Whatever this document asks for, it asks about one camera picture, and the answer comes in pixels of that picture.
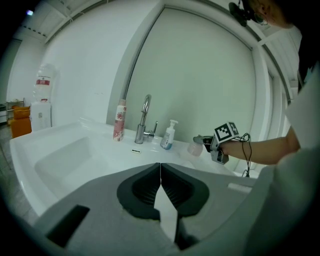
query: pink bottle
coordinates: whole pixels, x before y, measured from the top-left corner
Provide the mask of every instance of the pink bottle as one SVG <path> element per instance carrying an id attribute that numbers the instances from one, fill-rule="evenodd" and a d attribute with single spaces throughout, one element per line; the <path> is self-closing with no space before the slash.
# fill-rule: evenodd
<path id="1" fill-rule="evenodd" d="M 120 142 L 124 138 L 126 110 L 126 100 L 120 99 L 119 105 L 116 108 L 113 130 L 113 140 L 116 142 Z"/>

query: soap dispenser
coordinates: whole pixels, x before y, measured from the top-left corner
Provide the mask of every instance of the soap dispenser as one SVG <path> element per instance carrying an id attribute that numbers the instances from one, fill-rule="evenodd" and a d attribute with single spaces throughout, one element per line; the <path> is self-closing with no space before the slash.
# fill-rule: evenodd
<path id="1" fill-rule="evenodd" d="M 174 142 L 175 129 L 174 126 L 179 122 L 176 120 L 170 120 L 170 127 L 168 127 L 165 131 L 165 135 L 162 138 L 160 146 L 165 150 L 169 150 L 172 147 L 172 143 Z"/>

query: sink basin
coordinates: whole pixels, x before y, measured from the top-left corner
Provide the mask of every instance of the sink basin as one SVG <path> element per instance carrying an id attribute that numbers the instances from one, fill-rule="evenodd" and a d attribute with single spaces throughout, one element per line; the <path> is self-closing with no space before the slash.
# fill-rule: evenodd
<path id="1" fill-rule="evenodd" d="M 205 150 L 199 157 L 190 155 L 188 143 L 175 141 L 170 150 L 164 150 L 160 137 L 135 144 L 135 135 L 135 131 L 125 130 L 123 140 L 117 142 L 112 125 L 80 119 L 12 139 L 14 168 L 32 208 L 40 216 L 92 179 L 152 163 L 234 175 L 211 161 Z"/>

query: floor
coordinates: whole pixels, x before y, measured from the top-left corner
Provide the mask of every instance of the floor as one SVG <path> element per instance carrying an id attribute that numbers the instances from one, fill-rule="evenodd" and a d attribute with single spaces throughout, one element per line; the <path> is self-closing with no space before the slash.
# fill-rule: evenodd
<path id="1" fill-rule="evenodd" d="M 0 126 L 0 190 L 10 211 L 30 225 L 38 219 L 18 182 L 10 152 L 11 129 Z"/>

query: sink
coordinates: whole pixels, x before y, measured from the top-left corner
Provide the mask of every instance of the sink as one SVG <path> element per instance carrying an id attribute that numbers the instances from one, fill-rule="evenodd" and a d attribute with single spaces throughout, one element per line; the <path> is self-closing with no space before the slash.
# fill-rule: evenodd
<path id="1" fill-rule="evenodd" d="M 113 129 L 112 125 L 80 119 L 10 141 L 17 178 L 39 216 L 86 182 L 137 166 L 173 163 L 234 175 L 211 161 L 206 150 L 199 157 L 190 155 L 188 143 L 175 141 L 170 150 L 160 147 L 160 137 L 135 144 L 136 132 L 132 130 L 125 130 L 123 140 L 117 142 L 113 140 Z"/>

